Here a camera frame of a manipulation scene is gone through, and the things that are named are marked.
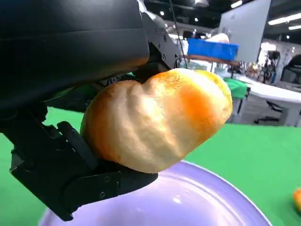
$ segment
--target bread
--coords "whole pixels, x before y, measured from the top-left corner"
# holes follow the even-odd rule
[[[231,93],[217,75],[173,69],[144,84],[104,89],[84,114],[80,133],[99,158],[157,173],[213,136],[230,117]]]
[[[207,39],[206,41],[223,42],[223,43],[228,43],[228,44],[230,43],[228,36],[224,33],[217,34],[217,35]]]
[[[301,188],[298,188],[294,192],[293,198],[295,200],[295,204],[296,204],[297,210],[301,212]]]

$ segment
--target green tablecloth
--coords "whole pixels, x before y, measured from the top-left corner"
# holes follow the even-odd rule
[[[224,78],[224,80],[229,86],[233,98],[245,98],[248,87],[244,82],[232,78]]]
[[[81,118],[80,113],[50,108],[47,123],[69,121],[79,129]],[[273,225],[301,225],[292,201],[301,186],[300,136],[299,128],[227,124],[186,160],[231,182]],[[45,206],[9,174],[12,144],[2,134],[0,145],[0,225],[37,225]]]

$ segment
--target blue plastic crate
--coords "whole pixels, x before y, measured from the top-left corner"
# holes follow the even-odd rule
[[[239,45],[210,42],[201,39],[188,39],[188,55],[214,57],[223,60],[235,60]]]

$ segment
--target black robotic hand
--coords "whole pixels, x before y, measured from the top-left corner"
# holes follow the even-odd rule
[[[0,15],[0,132],[15,146],[12,175],[62,220],[154,181],[97,159],[69,123],[43,121],[47,101],[64,90],[128,72],[144,82],[178,67],[165,29],[136,0],[3,1]]]

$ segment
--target lavender plate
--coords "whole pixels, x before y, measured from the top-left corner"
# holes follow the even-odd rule
[[[46,210],[40,226],[270,226],[263,213],[218,175],[182,161],[129,194],[82,206],[63,222]]]

